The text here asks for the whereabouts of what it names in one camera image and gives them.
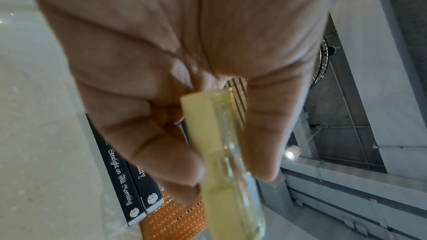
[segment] book spine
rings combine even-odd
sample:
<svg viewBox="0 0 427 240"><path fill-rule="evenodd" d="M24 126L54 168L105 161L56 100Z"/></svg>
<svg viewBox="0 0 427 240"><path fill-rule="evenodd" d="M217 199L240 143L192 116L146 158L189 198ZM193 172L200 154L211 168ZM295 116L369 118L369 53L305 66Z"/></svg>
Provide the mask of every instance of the book spine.
<svg viewBox="0 0 427 240"><path fill-rule="evenodd" d="M157 183L140 167L128 164L138 193L147 214L154 212L163 204L161 190Z"/></svg>
<svg viewBox="0 0 427 240"><path fill-rule="evenodd" d="M131 173L124 161L111 145L98 133L89 120L90 128L97 142L99 151L116 192L121 209L128 226L139 223L147 214L140 201Z"/></svg>

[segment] spotlight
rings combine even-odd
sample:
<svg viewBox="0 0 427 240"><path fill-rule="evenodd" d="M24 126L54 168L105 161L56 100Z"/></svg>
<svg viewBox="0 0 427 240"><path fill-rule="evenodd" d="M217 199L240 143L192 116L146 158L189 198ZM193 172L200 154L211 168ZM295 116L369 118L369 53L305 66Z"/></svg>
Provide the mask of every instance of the spotlight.
<svg viewBox="0 0 427 240"><path fill-rule="evenodd" d="M295 160L301 155L301 149L298 146L292 145L285 151L285 157L289 160Z"/></svg>

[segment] hand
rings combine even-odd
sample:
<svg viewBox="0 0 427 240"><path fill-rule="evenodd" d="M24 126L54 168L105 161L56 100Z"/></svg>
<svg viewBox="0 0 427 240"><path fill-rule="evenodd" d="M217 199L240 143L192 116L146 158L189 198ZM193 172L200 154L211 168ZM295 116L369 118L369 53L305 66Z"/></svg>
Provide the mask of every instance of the hand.
<svg viewBox="0 0 427 240"><path fill-rule="evenodd" d="M179 98L249 79L244 140L272 181L307 95L329 0L38 0L92 121L178 200L204 174Z"/></svg>

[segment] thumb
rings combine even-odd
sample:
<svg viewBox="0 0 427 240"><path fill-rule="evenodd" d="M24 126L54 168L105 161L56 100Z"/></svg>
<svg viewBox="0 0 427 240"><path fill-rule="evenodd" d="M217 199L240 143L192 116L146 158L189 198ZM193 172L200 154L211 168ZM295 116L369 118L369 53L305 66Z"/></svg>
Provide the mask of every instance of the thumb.
<svg viewBox="0 0 427 240"><path fill-rule="evenodd" d="M305 59L268 75L249 79L244 140L250 168L262 181L273 181L307 96L316 46Z"/></svg>

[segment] light fixture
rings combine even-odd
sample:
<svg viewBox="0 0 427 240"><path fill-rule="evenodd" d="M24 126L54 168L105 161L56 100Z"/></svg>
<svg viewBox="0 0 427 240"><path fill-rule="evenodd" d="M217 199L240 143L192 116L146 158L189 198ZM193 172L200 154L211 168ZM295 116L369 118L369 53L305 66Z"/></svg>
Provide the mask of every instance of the light fixture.
<svg viewBox="0 0 427 240"><path fill-rule="evenodd" d="M292 145L285 151L285 157L289 160L295 160L300 155L301 155L301 149L296 145Z"/></svg>

